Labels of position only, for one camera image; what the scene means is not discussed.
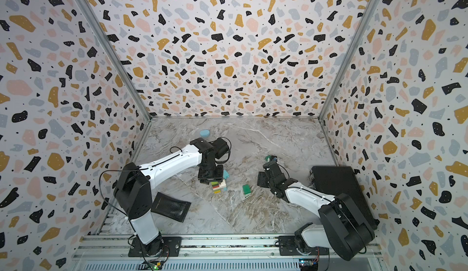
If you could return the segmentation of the cream long lego brick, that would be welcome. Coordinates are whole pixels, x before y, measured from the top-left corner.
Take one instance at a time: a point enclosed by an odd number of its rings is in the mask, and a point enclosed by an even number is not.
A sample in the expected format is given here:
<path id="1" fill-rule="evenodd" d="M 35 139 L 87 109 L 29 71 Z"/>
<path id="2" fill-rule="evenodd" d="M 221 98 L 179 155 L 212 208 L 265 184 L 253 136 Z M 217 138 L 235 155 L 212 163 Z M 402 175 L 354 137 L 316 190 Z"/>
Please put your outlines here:
<path id="1" fill-rule="evenodd" d="M 226 189 L 227 189 L 226 180 L 223 180 L 223 181 L 219 184 L 219 190 L 220 190 L 220 191 L 226 191 Z"/>

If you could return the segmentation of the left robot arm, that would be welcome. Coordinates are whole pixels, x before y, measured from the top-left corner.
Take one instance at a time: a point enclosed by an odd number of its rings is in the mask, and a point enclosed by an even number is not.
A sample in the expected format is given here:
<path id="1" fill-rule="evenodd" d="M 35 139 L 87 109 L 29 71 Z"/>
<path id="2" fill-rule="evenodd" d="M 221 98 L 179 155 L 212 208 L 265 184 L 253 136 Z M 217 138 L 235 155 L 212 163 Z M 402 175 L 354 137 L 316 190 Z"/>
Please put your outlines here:
<path id="1" fill-rule="evenodd" d="M 159 160 L 143 165 L 129 163 L 124 167 L 117 181 L 114 197 L 136 234 L 132 241 L 135 253 L 157 256 L 163 249 L 169 249 L 165 247 L 153 214 L 157 206 L 162 206 L 169 214 L 171 207 L 166 204 L 177 205 L 179 202 L 160 193 L 153 198 L 153 190 L 191 167 L 198 168 L 197 179 L 202 184 L 222 182 L 224 164 L 229 161 L 231 148 L 232 145 L 222 138 L 214 141 L 198 138 Z"/>

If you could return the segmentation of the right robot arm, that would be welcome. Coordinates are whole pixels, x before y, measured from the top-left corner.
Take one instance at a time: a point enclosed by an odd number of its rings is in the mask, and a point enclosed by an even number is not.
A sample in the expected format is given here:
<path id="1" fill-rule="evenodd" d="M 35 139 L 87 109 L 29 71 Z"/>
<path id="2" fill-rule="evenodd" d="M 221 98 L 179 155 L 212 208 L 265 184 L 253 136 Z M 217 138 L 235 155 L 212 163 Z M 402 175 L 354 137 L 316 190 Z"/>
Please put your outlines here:
<path id="1" fill-rule="evenodd" d="M 300 206 L 319 217 L 292 236 L 281 236 L 281 255 L 319 255 L 335 252 L 350 261 L 375 239 L 373 218 L 351 167 L 312 167 L 313 186 L 291 178 L 275 160 L 263 165 L 257 184 L 291 205 Z"/>

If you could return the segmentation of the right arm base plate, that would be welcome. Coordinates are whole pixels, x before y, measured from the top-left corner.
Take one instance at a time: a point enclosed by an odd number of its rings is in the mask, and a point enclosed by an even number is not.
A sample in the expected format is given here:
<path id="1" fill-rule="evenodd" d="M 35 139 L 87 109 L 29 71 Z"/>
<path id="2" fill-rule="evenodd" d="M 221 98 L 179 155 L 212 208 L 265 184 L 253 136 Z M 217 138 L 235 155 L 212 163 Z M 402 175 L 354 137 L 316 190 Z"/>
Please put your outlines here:
<path id="1" fill-rule="evenodd" d="M 309 247 L 296 236 L 279 236 L 274 244 L 279 248 L 281 256 L 317 256 L 329 255 L 329 249 Z"/>

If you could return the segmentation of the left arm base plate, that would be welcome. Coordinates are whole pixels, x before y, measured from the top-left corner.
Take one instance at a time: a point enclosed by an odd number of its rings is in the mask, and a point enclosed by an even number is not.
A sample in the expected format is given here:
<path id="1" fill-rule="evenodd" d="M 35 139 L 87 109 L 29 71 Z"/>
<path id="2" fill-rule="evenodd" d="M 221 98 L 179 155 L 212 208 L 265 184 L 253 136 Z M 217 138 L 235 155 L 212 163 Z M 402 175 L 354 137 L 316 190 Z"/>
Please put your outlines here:
<path id="1" fill-rule="evenodd" d="M 179 256 L 182 237 L 180 236 L 158 236 L 152 242 L 144 244 L 136 236 L 131 242 L 128 253 L 130 258 L 156 259 L 159 257 Z"/>

